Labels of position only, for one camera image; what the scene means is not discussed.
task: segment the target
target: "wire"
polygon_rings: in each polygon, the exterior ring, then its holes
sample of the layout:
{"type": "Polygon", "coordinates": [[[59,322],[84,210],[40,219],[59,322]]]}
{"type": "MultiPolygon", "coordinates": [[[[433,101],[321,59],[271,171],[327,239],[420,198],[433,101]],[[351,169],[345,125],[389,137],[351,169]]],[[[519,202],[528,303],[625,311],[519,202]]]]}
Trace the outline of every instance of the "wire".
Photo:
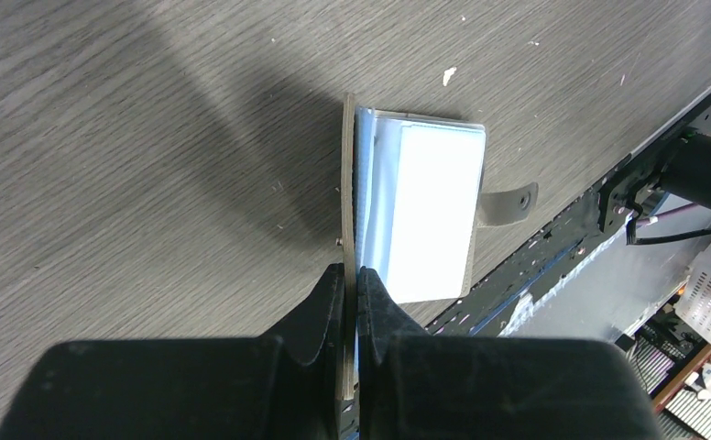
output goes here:
{"type": "Polygon", "coordinates": [[[686,204],[685,206],[680,206],[678,208],[670,209],[670,210],[662,212],[660,214],[640,218],[639,220],[636,221],[636,226],[654,225],[661,220],[665,220],[667,218],[673,217],[673,216],[683,213],[685,211],[689,211],[689,210],[694,209],[696,207],[698,207],[697,204],[690,203],[690,204],[686,204]]]}
{"type": "Polygon", "coordinates": [[[699,229],[697,231],[683,232],[682,234],[676,234],[673,236],[657,236],[655,238],[637,238],[636,237],[636,225],[638,223],[639,217],[644,213],[644,208],[638,203],[627,203],[628,208],[633,209],[636,215],[633,215],[628,223],[626,224],[626,243],[634,246],[646,246],[646,245],[661,245],[664,243],[673,243],[676,241],[687,240],[690,238],[711,236],[710,229],[699,229]]]}

